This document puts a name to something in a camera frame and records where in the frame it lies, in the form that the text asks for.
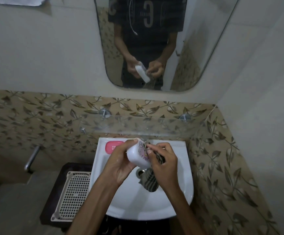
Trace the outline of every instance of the floor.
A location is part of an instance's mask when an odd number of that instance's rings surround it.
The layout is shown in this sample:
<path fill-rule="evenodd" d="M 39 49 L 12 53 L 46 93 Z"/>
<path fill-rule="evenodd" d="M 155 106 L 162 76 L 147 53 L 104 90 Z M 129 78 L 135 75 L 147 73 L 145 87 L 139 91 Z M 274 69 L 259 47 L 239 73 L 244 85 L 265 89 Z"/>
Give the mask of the floor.
<path fill-rule="evenodd" d="M 39 221 L 57 176 L 58 172 L 34 173 L 27 185 L 0 185 L 0 235 L 63 234 Z"/>

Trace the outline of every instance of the left hand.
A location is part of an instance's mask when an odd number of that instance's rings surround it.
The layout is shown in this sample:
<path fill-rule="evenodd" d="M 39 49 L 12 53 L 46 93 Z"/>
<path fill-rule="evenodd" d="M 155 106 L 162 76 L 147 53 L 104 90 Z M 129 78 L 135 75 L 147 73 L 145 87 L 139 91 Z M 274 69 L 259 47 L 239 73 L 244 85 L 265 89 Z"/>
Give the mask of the left hand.
<path fill-rule="evenodd" d="M 155 77 L 155 78 L 160 77 L 163 74 L 163 72 L 164 72 L 164 66 L 158 60 L 150 62 L 149 68 L 146 71 L 147 74 L 151 73 L 152 76 Z"/>
<path fill-rule="evenodd" d="M 107 174 L 108 178 L 113 179 L 118 186 L 121 186 L 130 172 L 136 167 L 128 160 L 127 150 L 137 142 L 138 140 L 135 138 L 118 145 L 104 167 L 102 174 Z"/>

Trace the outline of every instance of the white washbasin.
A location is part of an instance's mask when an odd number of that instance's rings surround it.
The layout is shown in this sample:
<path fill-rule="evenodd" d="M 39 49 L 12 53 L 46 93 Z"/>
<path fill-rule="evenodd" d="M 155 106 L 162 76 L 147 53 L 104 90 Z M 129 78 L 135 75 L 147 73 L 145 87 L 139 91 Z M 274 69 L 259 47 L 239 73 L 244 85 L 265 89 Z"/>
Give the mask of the white washbasin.
<path fill-rule="evenodd" d="M 105 145 L 109 141 L 126 141 L 126 138 L 100 138 L 98 140 L 93 169 L 91 173 L 90 187 L 99 177 L 109 158 L 105 152 Z M 152 144 L 169 142 L 178 158 L 178 181 L 188 204 L 193 199 L 193 180 L 186 144 L 183 141 L 151 140 Z M 117 190 L 107 215 L 130 220 L 158 220 L 176 215 L 170 201 L 163 189 L 159 187 L 155 192 L 148 192 L 139 184 L 135 168 Z"/>

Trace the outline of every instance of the washcloth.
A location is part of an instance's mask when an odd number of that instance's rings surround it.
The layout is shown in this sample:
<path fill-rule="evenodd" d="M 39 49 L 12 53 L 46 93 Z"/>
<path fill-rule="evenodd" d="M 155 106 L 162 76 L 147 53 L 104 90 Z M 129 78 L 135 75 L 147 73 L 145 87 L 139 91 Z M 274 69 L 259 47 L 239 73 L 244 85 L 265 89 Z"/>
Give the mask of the washcloth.
<path fill-rule="evenodd" d="M 144 142 L 144 150 L 147 151 L 147 144 L 149 144 L 148 141 Z M 160 155 L 158 152 L 154 152 L 156 155 L 156 158 L 160 164 L 163 164 L 165 162 L 165 158 Z M 158 182 L 155 178 L 154 171 L 152 168 L 148 168 L 140 178 L 139 182 L 144 189 L 146 189 L 149 192 L 155 192 L 158 189 Z"/>

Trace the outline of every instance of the person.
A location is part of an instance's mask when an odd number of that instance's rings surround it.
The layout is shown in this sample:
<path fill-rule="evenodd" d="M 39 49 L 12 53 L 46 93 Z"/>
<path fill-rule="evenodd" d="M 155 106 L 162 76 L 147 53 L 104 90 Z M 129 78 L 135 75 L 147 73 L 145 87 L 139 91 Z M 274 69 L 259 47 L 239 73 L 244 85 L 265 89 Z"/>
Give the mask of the person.
<path fill-rule="evenodd" d="M 183 31 L 187 0 L 109 0 L 108 21 L 114 23 L 114 44 L 124 57 L 123 87 L 142 88 L 135 66 L 143 63 L 147 74 L 163 86 L 167 60 Z"/>
<path fill-rule="evenodd" d="M 97 233 L 117 189 L 136 167 L 129 162 L 126 151 L 137 142 L 136 139 L 130 139 L 114 149 L 103 172 L 95 181 L 88 197 L 73 220 L 67 235 L 94 235 Z M 205 234 L 179 187 L 178 159 L 171 145 L 165 142 L 157 145 L 148 144 L 147 146 L 155 177 L 171 202 L 184 233 L 186 235 Z M 160 165 L 152 150 L 165 157 L 165 163 Z"/>

